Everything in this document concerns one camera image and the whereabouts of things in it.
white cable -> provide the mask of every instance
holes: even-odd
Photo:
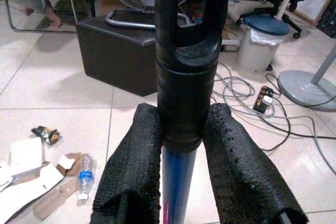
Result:
[[[256,116],[256,117],[259,117],[259,118],[278,118],[278,119],[301,119],[301,118],[308,118],[311,120],[311,123],[312,123],[312,127],[313,127],[313,139],[314,139],[314,142],[315,142],[315,145],[320,153],[320,155],[322,156],[323,160],[325,161],[325,163],[328,165],[328,167],[331,169],[331,171],[336,175],[336,170],[332,167],[332,165],[329,163],[328,159],[326,158],[326,156],[324,155],[321,147],[320,147],[320,144],[319,144],[319,141],[317,139],[317,133],[316,133],[316,125],[315,125],[315,121],[312,117],[310,116],[276,116],[275,115],[275,108],[273,106],[273,104],[271,104],[270,108],[272,109],[272,113],[271,114],[260,114],[256,111],[254,111],[253,109],[251,109],[249,106],[247,106],[243,100],[247,99],[248,97],[252,96],[255,94],[255,89],[254,87],[246,80],[244,80],[243,78],[241,77],[234,77],[232,76],[232,73],[231,71],[229,70],[229,68],[222,64],[222,63],[218,63],[219,65],[223,66],[226,68],[226,70],[228,71],[229,73],[229,77],[226,77],[226,78],[222,78],[222,76],[220,76],[220,74],[216,74],[216,76],[219,78],[215,81],[221,81],[223,84],[224,84],[224,89],[223,89],[223,93],[219,93],[217,91],[213,91],[214,94],[222,97],[224,99],[224,102],[230,107],[231,110],[237,112],[237,113],[241,113],[241,114],[245,114],[245,115],[250,115],[250,116]],[[243,85],[246,85],[248,88],[249,88],[249,91],[248,93],[241,93],[241,92],[238,92],[236,91],[234,88],[233,88],[233,84],[243,84]],[[226,95],[226,90],[229,90],[232,95]],[[238,110],[234,107],[232,107],[231,105],[228,104],[227,98],[234,98],[233,100],[236,100],[239,102],[239,104],[247,111],[241,111],[241,110]]]

white paper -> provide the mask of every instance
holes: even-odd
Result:
[[[12,176],[39,168],[43,162],[41,138],[14,142],[11,148],[10,170]]]
[[[10,171],[9,165],[0,163],[0,192],[13,181]]]
[[[75,162],[74,158],[69,159],[67,158],[66,155],[62,155],[61,158],[59,159],[58,164],[62,166],[64,169],[69,170],[74,165],[74,162]]]
[[[42,196],[63,179],[63,175],[49,164],[40,171],[40,176],[31,181],[8,187],[0,193],[0,224],[32,200]]]
[[[260,31],[251,29],[251,40],[260,44],[269,44],[275,46],[284,41],[285,36],[277,36],[271,34],[265,34]]]

plastic water bottle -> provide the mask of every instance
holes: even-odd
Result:
[[[89,155],[86,155],[81,163],[79,179],[79,193],[77,199],[80,201],[86,201],[89,198],[89,192],[93,185],[93,160]]]

blue trash can lid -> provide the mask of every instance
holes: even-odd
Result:
[[[270,35],[287,35],[289,34],[288,25],[276,18],[266,15],[253,15],[244,18],[245,25]]]

black textured foam pad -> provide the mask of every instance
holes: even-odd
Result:
[[[105,166],[91,223],[110,223],[117,216],[121,195],[128,197],[126,223],[159,223],[161,146],[156,107],[140,104],[131,128]]]
[[[272,161],[253,142],[226,104],[210,108],[203,136],[221,223],[307,223],[293,193]]]

